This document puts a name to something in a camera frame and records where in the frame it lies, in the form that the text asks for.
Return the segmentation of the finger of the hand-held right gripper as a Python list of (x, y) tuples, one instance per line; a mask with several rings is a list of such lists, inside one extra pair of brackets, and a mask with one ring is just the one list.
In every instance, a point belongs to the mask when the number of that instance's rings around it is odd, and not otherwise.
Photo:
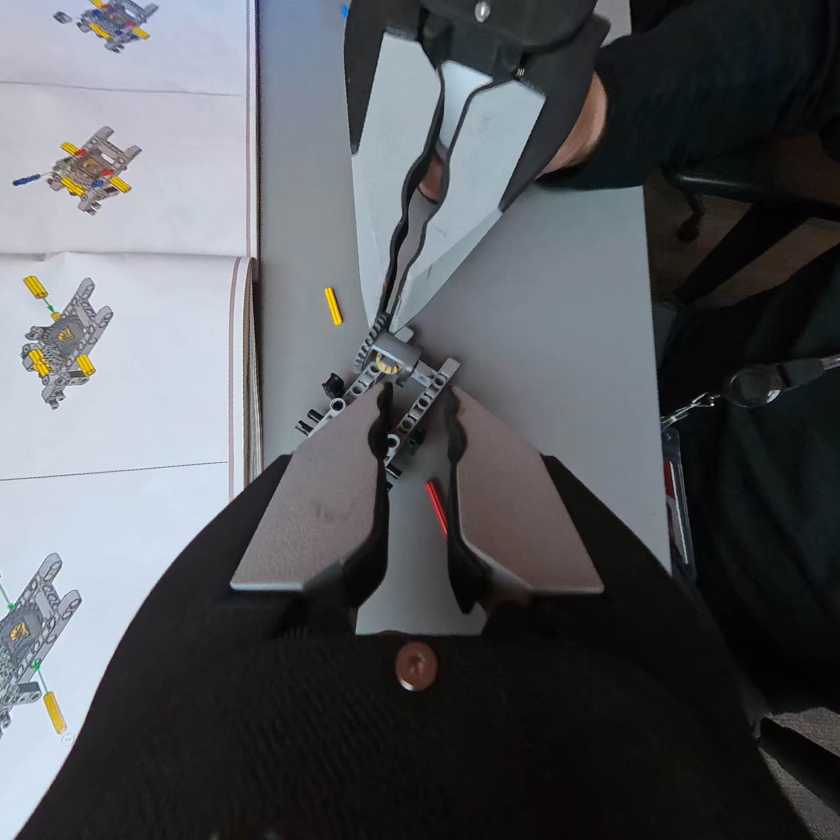
[(545, 97), (518, 81), (483, 87), (467, 101), (448, 149), (446, 195), (416, 196), (398, 259), (392, 328), (412, 321), (502, 216), (501, 199)]
[(441, 82), (415, 40), (383, 35), (351, 170), (360, 288), (368, 324), (394, 276), (417, 189), (412, 176), (429, 148)]

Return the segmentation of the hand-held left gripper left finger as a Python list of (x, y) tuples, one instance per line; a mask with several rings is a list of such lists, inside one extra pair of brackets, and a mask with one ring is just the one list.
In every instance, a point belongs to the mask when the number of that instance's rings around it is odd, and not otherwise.
[(373, 385), (300, 444), (240, 561), (237, 592), (283, 592), (358, 608), (387, 566), (385, 456), (393, 388)]

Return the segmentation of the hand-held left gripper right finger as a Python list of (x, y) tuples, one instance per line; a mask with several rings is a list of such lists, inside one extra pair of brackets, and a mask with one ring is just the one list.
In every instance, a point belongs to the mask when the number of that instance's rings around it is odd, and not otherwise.
[(457, 385), (446, 405), (448, 576), (462, 613), (601, 595), (540, 452)]

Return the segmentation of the red lego axle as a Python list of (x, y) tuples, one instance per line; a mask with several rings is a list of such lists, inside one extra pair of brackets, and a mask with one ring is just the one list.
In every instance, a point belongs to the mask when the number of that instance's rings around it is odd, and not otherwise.
[(444, 539), (448, 541), (448, 518), (436, 481), (434, 479), (430, 479), (425, 482), (425, 489), (430, 503), (433, 506), (438, 526), (443, 533)]

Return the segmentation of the grey lego frame assembly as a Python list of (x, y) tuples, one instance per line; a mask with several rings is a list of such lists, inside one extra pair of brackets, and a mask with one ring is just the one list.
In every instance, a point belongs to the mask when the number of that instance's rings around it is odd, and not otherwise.
[[(400, 454), (413, 455), (423, 445), (426, 437), (426, 430), (423, 426), (425, 416), (438, 397), (449, 386), (459, 366), (458, 361), (449, 358), (439, 370), (435, 371), (424, 362), (419, 361), (410, 379), (418, 382), (423, 390), (402, 418), (397, 423), (389, 422), (387, 427), (388, 449), (384, 464), (390, 486), (402, 474), (402, 471), (394, 465), (395, 457)], [(315, 409), (308, 410), (307, 417), (297, 421), (296, 430), (305, 438), (310, 438), (373, 386), (384, 382), (391, 382), (395, 385), (395, 378), (377, 372), (372, 364), (362, 374), (359, 374), (351, 385), (345, 385), (340, 377), (331, 374), (330, 378), (323, 384), (323, 389), (329, 398), (327, 409), (324, 413)]]

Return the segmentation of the grey lego differential piece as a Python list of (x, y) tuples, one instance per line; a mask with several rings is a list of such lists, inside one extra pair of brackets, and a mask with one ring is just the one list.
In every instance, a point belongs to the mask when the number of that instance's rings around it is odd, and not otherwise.
[(391, 316), (388, 313), (383, 313), (374, 319), (353, 361), (353, 372), (357, 375), (362, 374), (371, 364), (378, 372), (375, 367), (375, 355), (379, 351), (402, 364), (402, 372), (391, 377), (395, 378), (397, 385), (403, 386), (415, 372), (421, 360), (421, 351), (407, 340), (398, 339), (390, 331), (390, 325)]

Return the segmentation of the person's right forearm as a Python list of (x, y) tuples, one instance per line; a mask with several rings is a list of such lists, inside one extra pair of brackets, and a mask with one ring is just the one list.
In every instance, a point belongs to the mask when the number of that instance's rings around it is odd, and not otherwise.
[(691, 2), (602, 49), (602, 137), (571, 182), (640, 186), (658, 168), (773, 137), (838, 150), (839, 2)]

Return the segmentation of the lego instruction booklet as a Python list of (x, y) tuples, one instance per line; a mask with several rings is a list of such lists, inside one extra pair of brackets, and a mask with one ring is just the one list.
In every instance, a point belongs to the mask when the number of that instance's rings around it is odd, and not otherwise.
[(2, 838), (259, 472), (255, 2), (1, 3)]

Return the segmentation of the person's right hand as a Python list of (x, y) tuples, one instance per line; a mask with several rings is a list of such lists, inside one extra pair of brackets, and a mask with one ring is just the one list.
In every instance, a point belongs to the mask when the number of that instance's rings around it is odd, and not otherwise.
[(570, 171), (588, 162), (606, 130), (607, 112), (608, 94), (600, 74), (594, 71), (578, 119), (538, 178), (542, 179), (555, 172)]

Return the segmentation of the ID badge card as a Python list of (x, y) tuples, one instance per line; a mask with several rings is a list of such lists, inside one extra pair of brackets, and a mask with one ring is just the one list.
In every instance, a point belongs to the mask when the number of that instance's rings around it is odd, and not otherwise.
[(673, 575), (680, 574), (694, 584), (697, 580), (690, 520), (686, 499), (686, 484), (678, 430), (664, 425), (661, 430), (664, 460), (665, 501), (668, 520), (668, 544)]

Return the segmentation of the black badge reel with clip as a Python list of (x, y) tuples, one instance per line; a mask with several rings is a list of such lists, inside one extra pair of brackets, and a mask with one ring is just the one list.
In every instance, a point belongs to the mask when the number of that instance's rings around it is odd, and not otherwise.
[(662, 430), (677, 424), (692, 411), (723, 403), (744, 409), (767, 406), (779, 396), (810, 385), (839, 367), (839, 353), (822, 358), (788, 360), (772, 364), (749, 364), (725, 378), (723, 384), (704, 392), (660, 418)]

